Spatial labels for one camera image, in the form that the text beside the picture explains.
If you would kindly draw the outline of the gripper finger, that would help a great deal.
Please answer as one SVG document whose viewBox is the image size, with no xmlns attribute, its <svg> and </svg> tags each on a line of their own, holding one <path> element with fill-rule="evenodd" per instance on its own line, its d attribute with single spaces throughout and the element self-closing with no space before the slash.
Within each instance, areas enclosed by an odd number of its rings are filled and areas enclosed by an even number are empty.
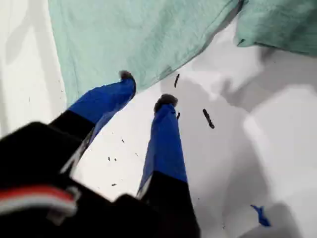
<svg viewBox="0 0 317 238">
<path fill-rule="evenodd" d="M 137 197 L 159 215 L 158 238 L 198 238 L 201 231 L 187 181 L 177 103 L 174 96 L 163 94 L 154 106 Z"/>
<path fill-rule="evenodd" d="M 136 81 L 128 71 L 119 72 L 120 81 L 96 87 L 67 108 L 51 122 L 56 132 L 55 148 L 75 151 L 82 142 L 91 144 L 101 129 L 122 110 L 136 94 Z"/>
</svg>

